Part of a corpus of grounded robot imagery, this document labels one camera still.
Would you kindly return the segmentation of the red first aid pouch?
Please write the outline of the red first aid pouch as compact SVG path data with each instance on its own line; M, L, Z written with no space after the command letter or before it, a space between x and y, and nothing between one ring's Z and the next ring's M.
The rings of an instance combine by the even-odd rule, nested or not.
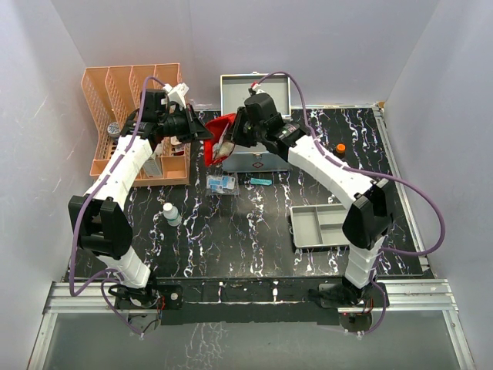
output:
M213 134L213 138L211 140L205 140L203 143L204 162L207 167L217 165L226 159L222 158L220 160L214 160L213 149L216 144L229 141L226 139L226 133L232 126L235 115L235 113L231 113L220 116L212 119L206 124L206 128Z

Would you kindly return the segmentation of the small teal sachet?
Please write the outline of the small teal sachet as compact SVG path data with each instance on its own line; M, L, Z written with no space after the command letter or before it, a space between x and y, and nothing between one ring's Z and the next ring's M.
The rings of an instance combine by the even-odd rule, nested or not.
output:
M273 181L270 179L250 178L250 184L256 186L271 186Z

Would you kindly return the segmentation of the cotton swab packet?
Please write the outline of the cotton swab packet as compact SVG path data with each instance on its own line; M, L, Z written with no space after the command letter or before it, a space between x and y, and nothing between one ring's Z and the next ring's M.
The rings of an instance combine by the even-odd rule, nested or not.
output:
M216 144L213 149L213 159L220 160L222 158L227 158L233 152L234 148L235 144L230 141Z

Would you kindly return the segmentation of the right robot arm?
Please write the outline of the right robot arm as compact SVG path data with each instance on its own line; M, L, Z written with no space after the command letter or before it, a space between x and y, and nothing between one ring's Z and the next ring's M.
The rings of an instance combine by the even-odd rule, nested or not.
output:
M348 241L348 263L342 281L320 296L339 304L362 305L377 285L376 264L394 222L390 182L372 180L324 149L309 123L287 122L264 92L248 97L238 108L230 135L237 145L261 143L269 153L311 175L340 201L347 211L342 232Z

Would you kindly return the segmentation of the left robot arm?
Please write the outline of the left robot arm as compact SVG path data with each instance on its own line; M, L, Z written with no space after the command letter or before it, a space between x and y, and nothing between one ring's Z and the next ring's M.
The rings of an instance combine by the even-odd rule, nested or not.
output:
M68 204L73 230L69 273L75 273L77 250L89 251L106 265L100 275L116 277L123 299L144 308L158 301L159 289L132 247L132 227L124 206L143 165L165 138L176 137L181 143L211 138L186 102L188 90L181 82L142 92L140 106L127 116L105 169L84 195L73 196Z

